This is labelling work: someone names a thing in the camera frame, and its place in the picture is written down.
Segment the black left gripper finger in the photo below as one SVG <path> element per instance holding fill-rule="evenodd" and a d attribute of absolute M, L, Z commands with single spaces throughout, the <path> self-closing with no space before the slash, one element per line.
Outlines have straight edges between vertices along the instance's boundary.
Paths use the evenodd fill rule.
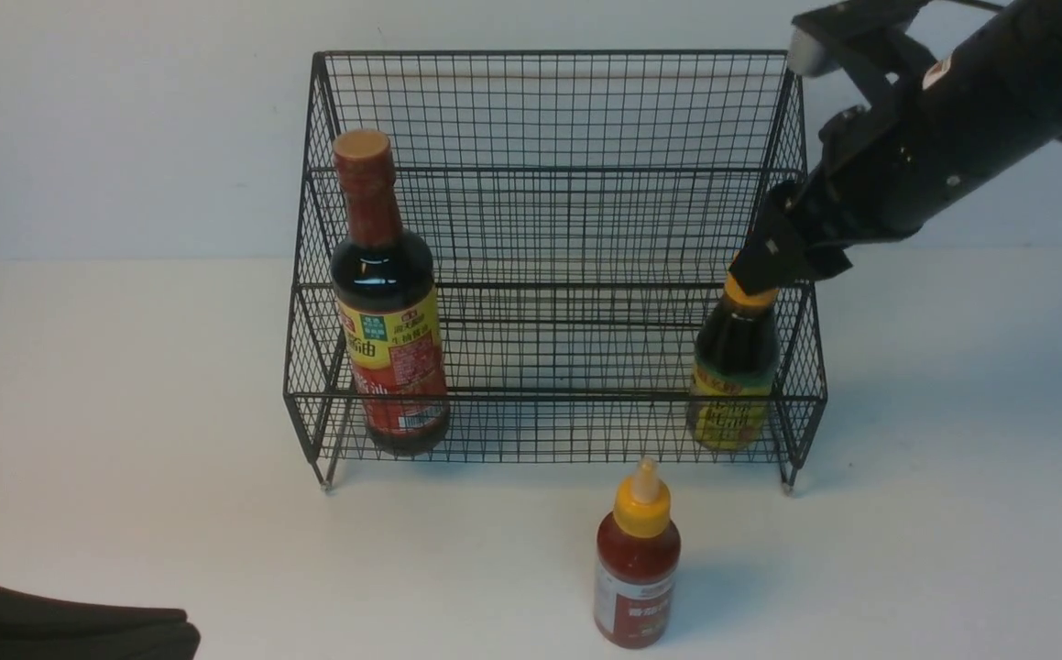
<path fill-rule="evenodd" d="M 192 659 L 186 611 L 50 599 L 0 588 L 0 659 Z"/>

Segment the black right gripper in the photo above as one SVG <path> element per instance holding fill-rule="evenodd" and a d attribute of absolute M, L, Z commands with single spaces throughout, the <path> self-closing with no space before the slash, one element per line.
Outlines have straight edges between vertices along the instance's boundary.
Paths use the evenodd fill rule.
<path fill-rule="evenodd" d="M 917 233 L 888 200 L 898 162 L 883 153 L 895 120 L 864 105 L 841 109 L 819 130 L 821 160 L 796 191 L 783 181 L 763 196 L 731 280 L 749 297 L 798 281 L 835 280 L 852 268 L 846 250 L 887 244 Z M 792 216 L 789 204 L 792 201 Z"/>

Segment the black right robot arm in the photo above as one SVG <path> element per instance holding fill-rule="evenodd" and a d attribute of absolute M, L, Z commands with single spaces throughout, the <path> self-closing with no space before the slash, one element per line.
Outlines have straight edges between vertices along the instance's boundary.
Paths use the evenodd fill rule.
<path fill-rule="evenodd" d="M 820 129 L 821 159 L 765 196 L 727 269 L 749 295 L 835 280 L 846 251 L 914 237 L 1013 164 L 1062 142 L 1062 1 L 1013 1 L 945 58 L 909 37 L 920 1 L 840 1 L 792 18 L 789 68 L 844 72 L 866 104 Z"/>

